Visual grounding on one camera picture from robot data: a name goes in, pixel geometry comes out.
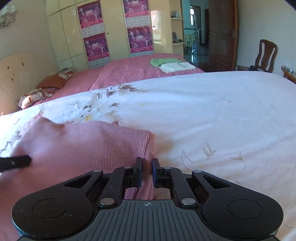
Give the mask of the orange striped pillow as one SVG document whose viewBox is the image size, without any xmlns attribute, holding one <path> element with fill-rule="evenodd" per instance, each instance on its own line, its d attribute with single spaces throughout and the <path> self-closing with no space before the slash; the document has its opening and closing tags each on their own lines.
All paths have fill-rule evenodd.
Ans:
<svg viewBox="0 0 296 241">
<path fill-rule="evenodd" d="M 67 79 L 59 75 L 50 75 L 45 77 L 38 85 L 37 88 L 62 88 Z"/>
</svg>

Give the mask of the dark wooden door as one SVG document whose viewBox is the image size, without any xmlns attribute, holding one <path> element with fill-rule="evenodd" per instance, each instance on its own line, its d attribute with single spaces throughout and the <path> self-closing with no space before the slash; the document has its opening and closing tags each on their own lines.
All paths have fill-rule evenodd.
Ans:
<svg viewBox="0 0 296 241">
<path fill-rule="evenodd" d="M 235 69 L 237 45 L 237 1 L 209 1 L 209 65 L 213 71 Z"/>
</svg>

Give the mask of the pink sweater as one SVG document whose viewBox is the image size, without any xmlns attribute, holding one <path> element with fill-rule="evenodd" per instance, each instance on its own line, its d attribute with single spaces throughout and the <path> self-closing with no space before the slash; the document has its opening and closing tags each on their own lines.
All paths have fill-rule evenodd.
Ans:
<svg viewBox="0 0 296 241">
<path fill-rule="evenodd" d="M 147 130 L 102 121 L 57 124 L 40 118 L 11 155 L 28 155 L 32 161 L 26 168 L 1 174 L 1 240 L 18 239 L 11 210 L 20 198 L 95 169 L 110 173 L 133 166 L 137 158 L 142 158 L 142 186 L 127 190 L 125 197 L 153 198 L 151 162 L 157 155 L 157 145 L 156 136 Z"/>
</svg>

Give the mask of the upper right pink poster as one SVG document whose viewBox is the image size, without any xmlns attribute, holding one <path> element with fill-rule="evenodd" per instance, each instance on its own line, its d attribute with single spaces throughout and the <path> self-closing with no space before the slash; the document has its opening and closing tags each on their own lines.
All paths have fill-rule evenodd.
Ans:
<svg viewBox="0 0 296 241">
<path fill-rule="evenodd" d="M 149 1 L 124 0 L 125 23 L 127 28 L 148 26 L 151 23 Z"/>
</svg>

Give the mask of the lower right pink poster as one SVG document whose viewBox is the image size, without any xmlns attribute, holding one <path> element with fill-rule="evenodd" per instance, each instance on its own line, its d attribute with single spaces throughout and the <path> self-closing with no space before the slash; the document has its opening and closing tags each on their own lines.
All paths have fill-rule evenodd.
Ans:
<svg viewBox="0 0 296 241">
<path fill-rule="evenodd" d="M 137 57 L 154 53 L 150 25 L 127 28 L 130 56 Z"/>
</svg>

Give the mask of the dark wooden chair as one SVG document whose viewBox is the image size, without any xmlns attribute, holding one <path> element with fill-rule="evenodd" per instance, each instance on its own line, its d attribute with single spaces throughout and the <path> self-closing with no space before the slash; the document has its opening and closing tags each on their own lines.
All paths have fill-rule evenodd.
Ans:
<svg viewBox="0 0 296 241">
<path fill-rule="evenodd" d="M 269 40 L 261 39 L 259 42 L 259 52 L 254 65 L 237 65 L 237 71 L 261 71 L 273 73 L 274 63 L 278 54 L 278 46 Z"/>
</svg>

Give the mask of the cream round headboard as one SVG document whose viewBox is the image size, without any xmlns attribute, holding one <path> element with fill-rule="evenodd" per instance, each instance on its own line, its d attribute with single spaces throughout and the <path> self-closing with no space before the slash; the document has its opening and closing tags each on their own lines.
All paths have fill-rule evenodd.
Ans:
<svg viewBox="0 0 296 241">
<path fill-rule="evenodd" d="M 1 115 L 18 111 L 20 97 L 56 72 L 56 66 L 40 55 L 20 53 L 1 60 Z"/>
</svg>

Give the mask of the upper left pink poster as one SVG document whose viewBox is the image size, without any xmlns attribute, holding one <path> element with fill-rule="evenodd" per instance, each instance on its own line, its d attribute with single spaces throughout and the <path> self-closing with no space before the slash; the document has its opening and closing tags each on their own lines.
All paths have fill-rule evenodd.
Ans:
<svg viewBox="0 0 296 241">
<path fill-rule="evenodd" d="M 80 5 L 77 11 L 83 38 L 105 32 L 100 1 Z"/>
</svg>

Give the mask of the white floral bed sheet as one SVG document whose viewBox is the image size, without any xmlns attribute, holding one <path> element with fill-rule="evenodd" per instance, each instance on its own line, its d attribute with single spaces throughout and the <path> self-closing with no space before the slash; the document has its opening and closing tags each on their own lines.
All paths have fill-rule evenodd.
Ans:
<svg viewBox="0 0 296 241">
<path fill-rule="evenodd" d="M 1 156 L 40 118 L 102 121 L 156 136 L 163 166 L 201 169 L 275 199 L 295 240 L 295 84 L 263 72 L 190 74 L 118 84 L 1 117 Z"/>
</svg>

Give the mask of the lower left pink poster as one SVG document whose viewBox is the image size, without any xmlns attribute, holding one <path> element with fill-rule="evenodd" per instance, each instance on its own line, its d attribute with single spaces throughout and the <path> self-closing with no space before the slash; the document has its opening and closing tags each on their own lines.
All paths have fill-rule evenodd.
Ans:
<svg viewBox="0 0 296 241">
<path fill-rule="evenodd" d="M 110 62 L 105 33 L 86 37 L 83 41 L 90 69 L 105 66 Z"/>
</svg>

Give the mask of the pink checked bedspread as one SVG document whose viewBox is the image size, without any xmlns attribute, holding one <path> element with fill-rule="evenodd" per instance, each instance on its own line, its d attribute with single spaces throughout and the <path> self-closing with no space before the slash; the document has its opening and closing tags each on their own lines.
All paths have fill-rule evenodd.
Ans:
<svg viewBox="0 0 296 241">
<path fill-rule="evenodd" d="M 62 88 L 55 90 L 51 97 L 36 102 L 36 105 L 80 92 L 86 92 L 118 84 L 175 75 L 204 73 L 203 70 L 197 67 L 193 70 L 165 73 L 150 64 L 152 59 L 161 58 L 176 58 L 183 62 L 185 61 L 181 55 L 170 53 L 158 53 L 134 58 L 113 60 L 105 66 L 74 73 L 74 75 L 66 81 Z"/>
</svg>

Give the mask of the white folded cloth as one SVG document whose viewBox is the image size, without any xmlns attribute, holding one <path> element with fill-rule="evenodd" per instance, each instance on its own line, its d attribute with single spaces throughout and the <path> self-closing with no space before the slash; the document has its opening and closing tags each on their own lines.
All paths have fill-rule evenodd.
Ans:
<svg viewBox="0 0 296 241">
<path fill-rule="evenodd" d="M 196 67 L 188 62 L 165 63 L 159 66 L 165 73 L 175 73 L 180 71 L 194 70 Z"/>
</svg>

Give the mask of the corner open shelf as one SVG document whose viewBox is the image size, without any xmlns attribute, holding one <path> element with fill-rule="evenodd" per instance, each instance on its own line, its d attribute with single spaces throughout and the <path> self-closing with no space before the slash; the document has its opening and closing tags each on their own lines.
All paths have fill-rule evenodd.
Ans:
<svg viewBox="0 0 296 241">
<path fill-rule="evenodd" d="M 173 39 L 173 53 L 184 57 L 184 20 L 181 0 L 169 0 L 171 11 L 171 32 Z"/>
</svg>

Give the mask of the pink poster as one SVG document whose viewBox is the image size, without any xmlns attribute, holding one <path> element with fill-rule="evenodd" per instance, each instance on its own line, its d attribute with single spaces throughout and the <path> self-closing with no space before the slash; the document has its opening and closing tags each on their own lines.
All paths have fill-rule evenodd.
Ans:
<svg viewBox="0 0 296 241">
<path fill-rule="evenodd" d="M 154 53 L 150 25 L 127 28 L 130 56 L 137 57 Z"/>
<path fill-rule="evenodd" d="M 83 38 L 105 32 L 100 1 L 80 5 L 77 11 Z"/>
<path fill-rule="evenodd" d="M 148 26 L 151 23 L 149 1 L 124 0 L 125 23 L 127 28 Z"/>
<path fill-rule="evenodd" d="M 110 62 L 105 33 L 86 37 L 83 41 L 90 69 L 105 66 Z"/>
</svg>

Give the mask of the cream wardrobe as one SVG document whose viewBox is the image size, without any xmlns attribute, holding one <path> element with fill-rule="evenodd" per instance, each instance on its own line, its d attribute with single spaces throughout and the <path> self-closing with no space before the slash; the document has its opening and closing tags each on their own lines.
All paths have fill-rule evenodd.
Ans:
<svg viewBox="0 0 296 241">
<path fill-rule="evenodd" d="M 60 69 L 89 69 L 77 7 L 93 1 L 46 1 L 50 37 Z M 123 1 L 100 1 L 110 61 L 129 58 Z M 169 1 L 149 1 L 154 53 L 172 53 Z"/>
</svg>

